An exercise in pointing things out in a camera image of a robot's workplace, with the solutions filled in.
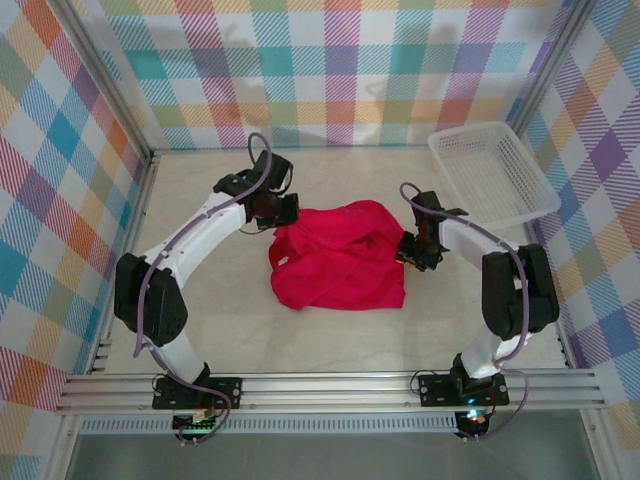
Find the plaid wall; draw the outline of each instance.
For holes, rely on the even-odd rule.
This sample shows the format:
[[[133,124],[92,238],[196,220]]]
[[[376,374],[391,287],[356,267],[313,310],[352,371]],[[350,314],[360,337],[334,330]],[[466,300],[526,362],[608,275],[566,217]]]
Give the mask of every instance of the plaid wall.
[[[562,199],[536,224],[581,367],[640,473],[640,2],[600,0],[528,127]]]
[[[142,160],[45,0],[0,0],[0,479],[32,479],[87,360]]]
[[[151,145],[425,144],[518,111],[572,0],[75,0]]]

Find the wire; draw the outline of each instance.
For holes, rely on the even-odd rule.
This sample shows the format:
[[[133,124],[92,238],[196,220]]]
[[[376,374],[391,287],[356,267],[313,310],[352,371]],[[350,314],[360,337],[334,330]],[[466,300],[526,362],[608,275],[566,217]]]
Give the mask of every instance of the wire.
[[[155,377],[153,377],[153,379],[151,380],[151,389],[155,392],[155,393],[161,393],[160,390],[158,390],[157,388],[157,383],[158,380],[163,377],[164,375],[162,373],[157,374]]]
[[[227,423],[227,420],[229,420],[229,416],[231,415],[231,400],[229,399],[229,397],[227,395],[225,395],[224,393],[222,393],[219,390],[214,390],[212,388],[201,387],[200,385],[194,385],[193,383],[189,383],[189,382],[183,380],[182,378],[178,377],[171,370],[169,370],[169,367],[167,367],[167,365],[164,363],[164,361],[162,360],[162,358],[160,357],[160,355],[158,354],[158,352],[156,351],[155,348],[151,348],[150,351],[151,351],[151,356],[153,357],[153,359],[156,361],[156,363],[158,365],[160,365],[160,368],[162,368],[162,370],[165,371],[165,374],[168,377],[171,377],[173,380],[175,380],[176,382],[178,382],[179,384],[181,384],[181,385],[183,385],[185,387],[191,388],[193,390],[197,390],[199,392],[209,393],[211,395],[219,397],[225,403],[226,408],[225,408],[225,412],[224,412],[224,417],[222,418],[222,420],[220,420],[220,422],[218,422],[218,424],[209,433],[207,433],[203,437],[200,437],[199,439],[194,438],[191,442],[188,442],[182,435],[182,432],[184,431],[184,427],[178,429],[178,438],[180,439],[180,441],[182,442],[183,445],[196,445],[197,446],[197,445],[200,445],[201,443],[206,442],[211,437],[213,437],[218,432],[218,430],[220,430],[224,426],[225,423]],[[213,401],[213,404],[212,404],[211,408],[213,410],[216,410],[215,400]]]
[[[269,172],[271,171],[271,165],[273,163],[273,157],[272,157],[272,152],[271,152],[271,145],[269,144],[269,141],[260,133],[257,132],[253,132],[249,135],[249,138],[247,140],[247,149],[249,151],[249,158],[251,159],[251,162],[255,165],[256,160],[255,157],[253,155],[253,149],[252,149],[252,144],[253,144],[253,139],[258,137],[262,143],[264,143],[265,146],[265,150],[267,151],[267,165],[264,169],[264,171],[262,172],[262,175],[260,175],[260,178],[258,179],[258,181],[252,185],[251,187],[249,187],[247,190],[245,190],[244,192],[240,193],[239,195],[236,195],[235,197],[222,202],[220,205],[216,205],[215,207],[212,207],[211,209],[207,210],[205,213],[202,213],[200,215],[198,215],[197,217],[195,217],[193,220],[191,220],[187,225],[185,225],[182,229],[180,229],[180,231],[178,233],[176,233],[173,238],[167,243],[167,245],[164,247],[164,249],[158,254],[158,256],[155,258],[155,260],[151,263],[151,266],[149,267],[149,269],[147,270],[144,278],[142,279],[142,283],[140,285],[140,293],[138,294],[138,311],[137,311],[137,321],[136,321],[136,347],[135,350],[133,352],[133,356],[138,357],[140,355],[140,352],[142,351],[142,349],[144,347],[148,347],[149,344],[148,343],[144,343],[144,332],[143,332],[143,328],[144,328],[144,300],[145,300],[145,296],[146,296],[146,292],[149,288],[149,281],[151,280],[151,276],[153,274],[153,272],[156,270],[156,268],[158,267],[158,265],[160,264],[160,262],[162,262],[162,260],[169,255],[169,252],[171,252],[171,250],[173,249],[173,247],[187,234],[191,231],[192,228],[194,228],[196,225],[198,225],[201,221],[211,218],[211,216],[215,215],[217,212],[233,205],[234,203],[237,203],[238,201],[242,200],[243,198],[246,198],[247,196],[251,195],[253,192],[255,192],[258,188],[260,188],[260,186],[265,182],[265,180],[267,179],[267,177],[269,176]],[[217,396],[219,398],[221,398],[225,405],[226,405],[226,411],[225,411],[225,415],[222,418],[222,420],[218,423],[218,425],[216,425],[216,427],[211,430],[211,432],[209,432],[208,434],[206,434],[205,436],[201,437],[200,439],[196,440],[194,439],[192,444],[193,445],[199,445],[200,443],[203,443],[205,441],[207,441],[208,439],[210,439],[211,437],[213,437],[216,432],[218,430],[220,430],[224,424],[227,422],[227,420],[229,419],[229,415],[231,415],[231,400],[229,399],[229,397],[227,395],[225,395],[224,393],[218,391],[218,390],[213,390],[211,388],[205,388],[205,387],[201,387],[199,385],[194,385],[192,383],[189,383],[185,380],[183,380],[182,378],[180,378],[178,375],[175,375],[171,370],[169,370],[169,368],[167,367],[167,365],[163,362],[162,358],[160,357],[160,355],[156,352],[156,350],[154,348],[151,348],[151,356],[154,358],[154,360],[156,361],[156,363],[158,365],[160,365],[160,368],[162,368],[165,371],[165,374],[169,377],[171,377],[173,380],[175,380],[176,382],[180,383],[181,385],[184,385],[188,388],[191,388],[193,390],[198,390],[201,392],[205,392],[205,393],[209,393],[211,395]],[[215,401],[213,402],[212,405],[213,410],[215,410]],[[179,430],[179,438],[180,441],[183,442],[183,445],[186,444],[186,440],[184,439],[184,437],[182,436],[182,431],[184,429],[180,429]]]
[[[409,390],[411,390],[411,393],[413,393],[414,395],[418,395],[420,396],[420,392],[418,392],[417,390],[414,390],[413,388],[413,381],[416,379],[416,377],[422,373],[422,372],[428,372],[428,373],[432,373],[434,375],[438,375],[436,372],[434,372],[433,370],[417,370],[416,373],[413,374],[413,376],[411,377],[411,380],[409,380]]]
[[[240,229],[238,230],[240,233],[244,233],[245,235],[260,235],[261,233],[266,232],[267,230],[271,230],[274,227],[265,228],[264,230],[256,230],[255,232],[247,232],[246,230]]]
[[[203,220],[206,220],[207,218],[211,218],[212,215],[215,215],[219,211],[224,210],[225,208],[233,205],[234,203],[238,203],[243,198],[246,198],[249,195],[251,195],[258,188],[260,188],[260,186],[264,183],[264,181],[269,176],[271,165],[273,163],[273,158],[271,154],[271,145],[269,144],[269,141],[261,133],[253,132],[252,134],[249,135],[249,139],[247,140],[247,149],[249,150],[249,158],[251,159],[251,162],[255,165],[256,160],[255,160],[255,157],[253,156],[253,149],[251,148],[253,139],[255,137],[258,137],[262,141],[262,143],[264,143],[265,150],[267,151],[267,165],[264,171],[262,172],[262,175],[258,179],[258,181],[255,184],[253,184],[251,187],[249,187],[247,190],[240,193],[239,195],[236,195],[235,197],[225,202],[222,202],[220,205],[216,205],[215,207],[212,207],[211,209],[207,210],[205,213],[198,215],[193,220],[191,220],[188,224],[186,224],[182,229],[180,229],[178,233],[176,233],[173,236],[173,238],[169,241],[169,243],[167,243],[164,249],[156,256],[155,260],[151,263],[151,266],[147,270],[147,273],[144,275],[144,278],[142,279],[142,283],[140,284],[140,293],[138,294],[138,314],[137,314],[137,322],[136,322],[136,330],[137,330],[136,331],[136,347],[133,351],[134,358],[137,358],[140,355],[140,352],[142,351],[142,344],[144,341],[143,329],[144,329],[145,295],[149,288],[149,282],[151,281],[151,276],[153,275],[153,272],[155,272],[155,270],[158,268],[158,265],[160,265],[160,262],[162,262],[162,260],[169,255],[169,252],[173,250],[173,247],[187,233],[189,233],[192,228],[194,228]]]
[[[496,400],[496,394],[493,390],[489,390],[489,395],[491,396],[491,401],[493,402],[493,408],[491,408],[491,415],[496,413],[496,405],[498,401]]]
[[[488,438],[491,438],[491,437],[495,436],[497,433],[501,432],[509,423],[511,423],[511,421],[516,417],[516,415],[518,415],[518,413],[520,413],[520,411],[524,408],[524,405],[527,402],[527,398],[529,398],[529,379],[528,379],[528,377],[523,372],[521,372],[519,370],[503,370],[504,363],[509,361],[509,360],[512,360],[513,358],[515,358],[520,353],[520,351],[524,347],[525,341],[527,339],[527,332],[529,331],[529,286],[527,284],[527,276],[525,274],[524,265],[522,264],[522,260],[520,260],[520,257],[518,257],[518,254],[511,247],[511,245],[509,245],[507,242],[502,240],[500,237],[494,235],[493,233],[491,233],[487,229],[482,228],[480,225],[477,225],[476,223],[473,223],[467,217],[452,215],[450,213],[442,212],[442,211],[438,211],[438,210],[431,210],[430,208],[425,208],[422,205],[418,205],[416,202],[411,200],[408,197],[408,195],[405,193],[404,190],[405,190],[406,187],[413,188],[416,192],[418,192],[418,194],[422,193],[422,190],[420,190],[416,185],[414,185],[411,182],[403,182],[400,185],[400,196],[409,205],[411,205],[413,208],[415,208],[416,210],[419,210],[421,212],[424,212],[424,213],[426,213],[428,215],[436,215],[436,216],[439,216],[439,217],[446,218],[448,220],[453,220],[455,222],[462,223],[463,225],[466,225],[466,226],[472,228],[473,230],[479,232],[480,234],[482,234],[485,237],[487,237],[489,240],[495,242],[497,245],[499,245],[502,248],[504,248],[509,253],[509,255],[511,255],[511,258],[513,258],[513,261],[516,264],[516,269],[518,270],[518,277],[520,278],[520,283],[522,284],[522,307],[523,307],[522,308],[522,329],[521,329],[522,333],[520,334],[520,338],[518,339],[518,343],[517,343],[516,347],[513,349],[513,351],[511,351],[507,355],[504,355],[503,357],[500,357],[500,358],[496,359],[494,361],[494,365],[495,365],[496,369],[498,369],[498,371],[502,372],[505,375],[516,374],[516,375],[522,376],[523,379],[524,379],[524,394],[522,396],[522,401],[520,402],[520,405],[518,405],[518,408],[516,408],[515,412],[513,412],[513,414],[502,425],[500,425],[497,429],[495,429],[495,430],[483,435],[482,437],[479,437],[477,435],[476,436],[471,436],[471,435],[467,434],[466,432],[461,432],[461,433],[463,433],[465,435],[465,437],[473,439],[475,441],[479,441],[480,439],[486,440]]]

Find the metal rail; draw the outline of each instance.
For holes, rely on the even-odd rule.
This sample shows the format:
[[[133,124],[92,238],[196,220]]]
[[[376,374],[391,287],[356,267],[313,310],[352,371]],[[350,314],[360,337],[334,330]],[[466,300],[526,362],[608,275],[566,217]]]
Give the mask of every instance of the metal rail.
[[[141,435],[175,433],[172,416],[86,415],[80,435]],[[336,434],[336,433],[453,433],[457,432],[455,413],[420,412],[396,414],[276,414],[234,413],[220,433]],[[189,433],[207,433],[191,427]]]
[[[591,370],[524,371],[530,382],[527,410],[594,409],[605,406]],[[256,414],[402,413],[460,411],[460,407],[420,406],[409,389],[412,372],[229,374],[243,378],[239,411]],[[153,410],[154,375],[86,375],[69,378],[58,403],[59,415],[174,413]],[[524,381],[507,377],[513,410],[522,400]],[[196,413],[183,411],[179,413]]]

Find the white plastic basket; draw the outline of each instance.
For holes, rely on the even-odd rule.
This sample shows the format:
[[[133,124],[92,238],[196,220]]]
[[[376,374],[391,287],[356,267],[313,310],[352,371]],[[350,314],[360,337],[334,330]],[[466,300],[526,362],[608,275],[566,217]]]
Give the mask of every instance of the white plastic basket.
[[[511,128],[477,123],[434,133],[429,148],[449,180],[455,207],[487,228],[504,228],[560,208],[560,197]]]

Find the metal corner post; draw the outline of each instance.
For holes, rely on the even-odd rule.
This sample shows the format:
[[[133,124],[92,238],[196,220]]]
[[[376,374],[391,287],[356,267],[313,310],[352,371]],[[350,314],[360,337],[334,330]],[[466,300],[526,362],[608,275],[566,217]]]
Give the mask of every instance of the metal corner post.
[[[549,56],[536,76],[531,91],[525,98],[524,105],[513,119],[512,128],[518,137],[522,137],[527,129],[535,111],[540,106],[540,102],[542,102],[547,90],[553,84],[558,70],[560,70],[569,55],[573,42],[587,22],[596,3],[598,3],[598,0],[574,0],[571,11],[562,25],[560,35],[551,47]]]
[[[150,162],[153,150],[147,143],[140,126],[129,110],[127,102],[122,97],[114,78],[104,64],[102,55],[91,40],[75,8],[69,3],[69,0],[47,0],[47,3],[67,32],[71,43],[82,59],[82,63],[92,75],[98,89],[105,97],[137,152],[147,162]]]

